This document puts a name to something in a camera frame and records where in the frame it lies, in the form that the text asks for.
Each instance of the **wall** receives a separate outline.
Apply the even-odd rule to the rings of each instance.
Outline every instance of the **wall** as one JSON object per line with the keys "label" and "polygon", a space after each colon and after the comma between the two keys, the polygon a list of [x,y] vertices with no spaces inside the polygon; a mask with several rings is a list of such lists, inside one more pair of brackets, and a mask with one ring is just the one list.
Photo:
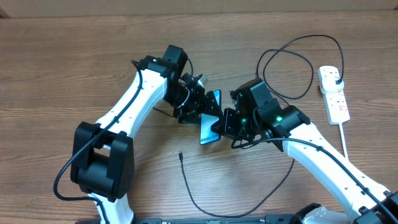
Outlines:
{"label": "wall", "polygon": [[394,9],[398,0],[0,0],[3,17]]}

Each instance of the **black and white robotic arm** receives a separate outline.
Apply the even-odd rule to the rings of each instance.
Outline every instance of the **black and white robotic arm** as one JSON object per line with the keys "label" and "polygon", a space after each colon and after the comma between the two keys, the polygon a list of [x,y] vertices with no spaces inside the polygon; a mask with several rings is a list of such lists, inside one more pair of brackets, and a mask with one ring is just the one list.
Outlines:
{"label": "black and white robotic arm", "polygon": [[[147,56],[141,60],[138,67],[142,73],[142,88],[137,98],[98,142],[72,162],[71,180],[83,192],[103,203],[110,223],[128,224],[133,221],[134,213],[126,194],[134,176],[133,139],[149,111],[162,99],[174,107],[174,116],[179,123],[198,124],[203,113],[218,116],[219,121],[211,128],[214,132],[234,142],[246,140],[248,143],[255,143],[254,138],[261,135],[260,141],[270,140],[268,142],[303,164],[336,198],[345,214],[318,208],[302,217],[302,223],[392,222],[375,199],[369,196],[369,192],[394,211],[395,216],[398,215],[397,195],[355,168],[296,107],[282,109],[261,79],[252,80],[232,91],[235,109],[226,108],[223,113],[214,101],[213,92],[205,94],[206,78],[203,75],[182,75],[187,59],[181,48],[170,45],[162,58]],[[137,73],[127,92],[105,116],[95,124],[82,122],[77,127],[73,154],[114,120],[136,93],[139,83]],[[310,142],[322,149],[299,141],[271,141],[282,138]],[[94,147],[110,149],[109,157],[95,153]],[[366,188],[361,188],[350,175]],[[97,208],[101,223],[105,223],[103,212],[99,206]]]}

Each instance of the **power strip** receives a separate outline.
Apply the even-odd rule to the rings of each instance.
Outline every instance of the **power strip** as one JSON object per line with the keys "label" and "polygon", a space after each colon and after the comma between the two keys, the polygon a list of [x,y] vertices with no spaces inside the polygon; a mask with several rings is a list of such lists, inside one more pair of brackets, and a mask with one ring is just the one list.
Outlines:
{"label": "power strip", "polygon": [[329,124],[338,124],[344,156],[348,159],[343,123],[348,121],[350,117],[343,91],[344,82],[341,82],[339,85],[336,84],[336,80],[340,78],[340,75],[338,69],[332,66],[320,67],[318,77]]}

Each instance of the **smartphone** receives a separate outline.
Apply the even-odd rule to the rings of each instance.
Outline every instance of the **smartphone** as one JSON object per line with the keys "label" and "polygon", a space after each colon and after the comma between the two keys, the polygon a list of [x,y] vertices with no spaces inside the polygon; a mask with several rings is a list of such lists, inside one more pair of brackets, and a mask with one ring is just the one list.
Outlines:
{"label": "smartphone", "polygon": [[[214,91],[214,96],[219,107],[221,107],[221,90]],[[219,117],[201,114],[200,121],[200,144],[209,144],[221,139],[221,136],[211,130],[211,126],[219,120]]]}

